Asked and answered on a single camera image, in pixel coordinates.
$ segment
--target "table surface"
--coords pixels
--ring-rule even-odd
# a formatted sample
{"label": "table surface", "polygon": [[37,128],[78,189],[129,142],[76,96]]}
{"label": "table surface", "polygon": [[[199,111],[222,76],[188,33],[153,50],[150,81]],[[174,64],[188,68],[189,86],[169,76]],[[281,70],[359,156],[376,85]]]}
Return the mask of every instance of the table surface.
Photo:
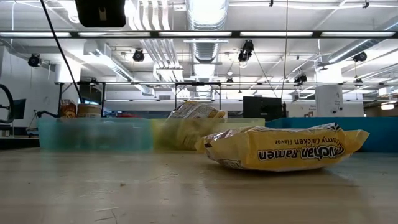
{"label": "table surface", "polygon": [[195,153],[0,152],[1,223],[397,223],[398,155],[249,172]]}

